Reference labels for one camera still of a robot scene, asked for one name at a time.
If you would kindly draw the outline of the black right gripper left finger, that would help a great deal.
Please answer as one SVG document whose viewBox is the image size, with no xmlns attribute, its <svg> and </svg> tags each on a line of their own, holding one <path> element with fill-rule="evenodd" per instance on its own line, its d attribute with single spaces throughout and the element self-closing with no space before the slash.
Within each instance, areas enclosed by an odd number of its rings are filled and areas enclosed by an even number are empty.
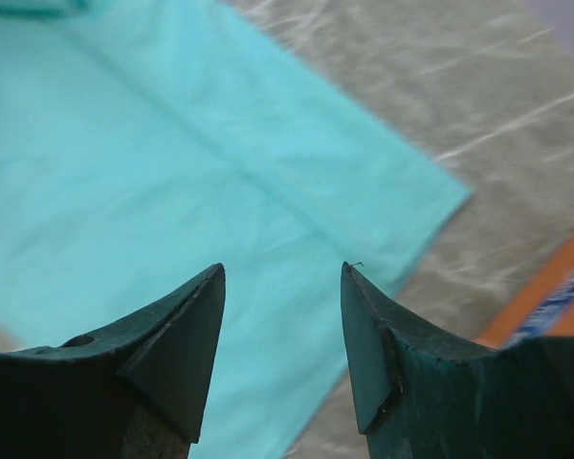
<svg viewBox="0 0 574 459">
<path fill-rule="evenodd" d="M 60 346 L 0 353 L 0 458 L 187 457 L 225 297 L 225 270 L 214 264 Z"/>
</svg>

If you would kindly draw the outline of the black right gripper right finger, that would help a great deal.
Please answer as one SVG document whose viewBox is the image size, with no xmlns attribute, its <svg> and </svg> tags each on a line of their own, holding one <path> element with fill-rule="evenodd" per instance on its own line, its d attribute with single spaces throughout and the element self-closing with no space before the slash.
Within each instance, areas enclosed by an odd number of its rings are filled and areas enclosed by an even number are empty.
<svg viewBox="0 0 574 459">
<path fill-rule="evenodd" d="M 574 338 L 493 350 L 342 266 L 357 426 L 373 458 L 574 458 Z"/>
</svg>

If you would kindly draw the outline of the orange plastic basket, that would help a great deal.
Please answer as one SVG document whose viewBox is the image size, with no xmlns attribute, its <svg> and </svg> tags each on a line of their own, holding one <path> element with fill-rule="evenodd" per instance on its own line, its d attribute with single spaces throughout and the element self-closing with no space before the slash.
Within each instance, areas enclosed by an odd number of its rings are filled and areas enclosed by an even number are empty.
<svg viewBox="0 0 574 459">
<path fill-rule="evenodd" d="M 502 349 L 539 336 L 574 337 L 574 234 L 475 342 Z"/>
</svg>

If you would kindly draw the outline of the teal t shirt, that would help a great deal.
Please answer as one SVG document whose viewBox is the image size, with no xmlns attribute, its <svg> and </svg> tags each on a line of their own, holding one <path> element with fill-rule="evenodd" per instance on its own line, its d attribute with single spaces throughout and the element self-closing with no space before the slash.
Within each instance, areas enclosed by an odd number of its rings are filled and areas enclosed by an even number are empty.
<svg viewBox="0 0 574 459">
<path fill-rule="evenodd" d="M 397 291 L 468 196 L 224 3 L 0 1 L 0 325 L 58 344 L 222 263 L 196 458 L 286 453 L 342 263 Z"/>
</svg>

